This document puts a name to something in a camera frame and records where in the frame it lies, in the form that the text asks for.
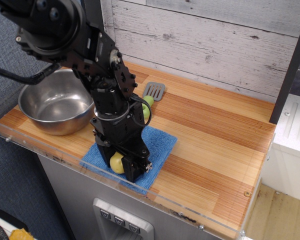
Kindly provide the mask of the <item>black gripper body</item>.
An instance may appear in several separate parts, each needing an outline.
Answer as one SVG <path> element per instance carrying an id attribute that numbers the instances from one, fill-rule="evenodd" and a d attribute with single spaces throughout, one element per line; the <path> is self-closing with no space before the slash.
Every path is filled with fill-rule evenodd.
<path id="1" fill-rule="evenodd" d="M 132 109 L 122 118 L 111 120 L 101 119 L 96 114 L 90 124 L 94 127 L 97 144 L 105 146 L 111 143 L 116 152 L 135 158 L 142 174 L 152 169 L 152 163 L 148 160 L 150 152 L 141 138 L 146 126 L 142 110 Z"/>

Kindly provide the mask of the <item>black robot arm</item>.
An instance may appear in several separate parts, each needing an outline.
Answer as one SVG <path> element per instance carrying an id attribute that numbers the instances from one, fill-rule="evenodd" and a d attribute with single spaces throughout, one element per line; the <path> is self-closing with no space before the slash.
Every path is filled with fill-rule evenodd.
<path id="1" fill-rule="evenodd" d="M 17 43 L 28 55 L 49 66 L 22 77 L 0 68 L 0 76 L 36 85 L 58 67 L 72 69 L 90 93 L 96 116 L 91 120 L 95 142 L 106 164 L 122 155 L 130 182 L 152 168 L 142 139 L 149 124 L 147 102 L 134 93 L 130 73 L 115 42 L 106 34 L 99 3 L 76 0 L 0 0 L 0 13 L 18 25 Z"/>

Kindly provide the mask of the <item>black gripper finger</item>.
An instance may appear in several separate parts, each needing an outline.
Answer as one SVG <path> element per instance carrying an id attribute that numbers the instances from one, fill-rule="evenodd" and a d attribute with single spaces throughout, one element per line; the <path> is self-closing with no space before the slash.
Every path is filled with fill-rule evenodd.
<path id="1" fill-rule="evenodd" d="M 107 165 L 108 168 L 111 167 L 110 160 L 113 155 L 116 153 L 116 149 L 112 146 L 111 143 L 107 143 L 106 145 L 97 144 L 98 150 Z"/>
<path id="2" fill-rule="evenodd" d="M 142 174 L 142 170 L 134 157 L 127 155 L 124 156 L 122 158 L 122 166 L 125 177 L 130 182 L 134 183 L 135 180 Z"/>

